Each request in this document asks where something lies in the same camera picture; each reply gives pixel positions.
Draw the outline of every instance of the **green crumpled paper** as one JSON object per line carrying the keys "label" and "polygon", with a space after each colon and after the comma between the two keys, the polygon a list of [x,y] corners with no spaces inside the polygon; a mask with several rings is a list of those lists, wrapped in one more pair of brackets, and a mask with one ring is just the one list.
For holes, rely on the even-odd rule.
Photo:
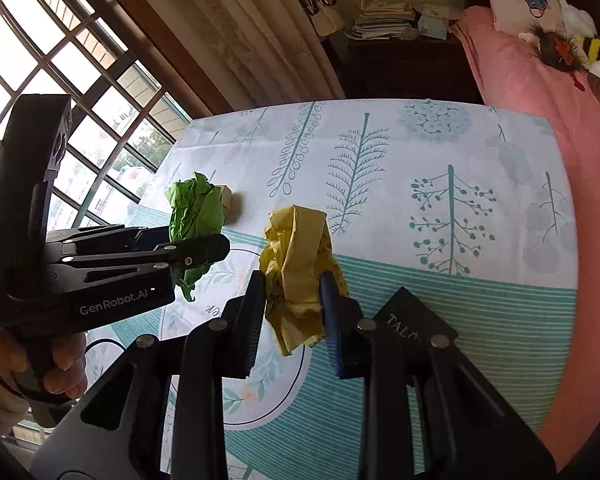
{"label": "green crumpled paper", "polygon": [[[166,193],[171,205],[169,238],[172,242],[188,240],[198,236],[217,234],[222,229],[222,189],[211,184],[202,173],[193,178],[178,181]],[[182,294],[192,301],[191,291],[196,281],[206,274],[211,265],[185,270],[184,278],[178,280]]]}

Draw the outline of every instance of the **wooden cabinet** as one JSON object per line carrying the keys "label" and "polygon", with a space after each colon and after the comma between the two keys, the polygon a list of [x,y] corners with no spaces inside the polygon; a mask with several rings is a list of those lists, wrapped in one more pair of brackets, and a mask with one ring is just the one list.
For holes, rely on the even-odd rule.
{"label": "wooden cabinet", "polygon": [[462,44],[419,37],[377,41],[350,40],[345,65],[350,99],[434,99],[484,104]]}

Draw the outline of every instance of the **black cable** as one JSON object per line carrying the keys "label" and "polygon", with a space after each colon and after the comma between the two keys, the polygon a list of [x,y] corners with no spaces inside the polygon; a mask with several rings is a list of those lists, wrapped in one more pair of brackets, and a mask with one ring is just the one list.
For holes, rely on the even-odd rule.
{"label": "black cable", "polygon": [[89,350],[91,350],[94,346],[99,345],[100,343],[112,343],[116,346],[119,346],[120,348],[122,348],[122,351],[125,351],[126,348],[122,345],[121,342],[116,341],[115,339],[108,339],[106,337],[102,338],[102,339],[97,339],[96,341],[91,341],[88,345],[87,348],[84,349],[84,353],[87,353]]}

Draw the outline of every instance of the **table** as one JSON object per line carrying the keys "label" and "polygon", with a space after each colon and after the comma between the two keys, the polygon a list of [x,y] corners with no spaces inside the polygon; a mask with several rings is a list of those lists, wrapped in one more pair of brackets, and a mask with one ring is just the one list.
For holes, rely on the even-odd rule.
{"label": "table", "polygon": [[[577,277],[570,189],[546,120],[413,100],[310,102],[197,120],[130,224],[167,224],[164,193],[193,171],[234,192],[237,219],[223,231],[229,256],[198,282],[193,303],[178,293],[173,304],[90,338],[127,345],[219,316],[258,266],[268,212],[297,203],[327,211],[334,254],[366,315],[406,286],[458,330],[459,348],[526,423],[541,427],[569,350]],[[91,380],[119,352],[109,347],[89,355]],[[283,358],[265,323],[251,376],[223,386],[231,478],[355,478],[362,382],[337,381],[324,344]],[[174,380],[166,469],[176,390]]]}

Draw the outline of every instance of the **bed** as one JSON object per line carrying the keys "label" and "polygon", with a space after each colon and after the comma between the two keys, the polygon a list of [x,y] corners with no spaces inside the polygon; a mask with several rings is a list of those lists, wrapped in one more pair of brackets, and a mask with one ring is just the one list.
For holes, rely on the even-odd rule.
{"label": "bed", "polygon": [[[568,0],[587,10],[600,34],[600,0]],[[569,175],[578,225],[578,304],[570,355],[540,435],[563,468],[600,421],[600,103],[534,50],[493,28],[490,0],[465,0],[454,27],[487,106],[547,118]]]}

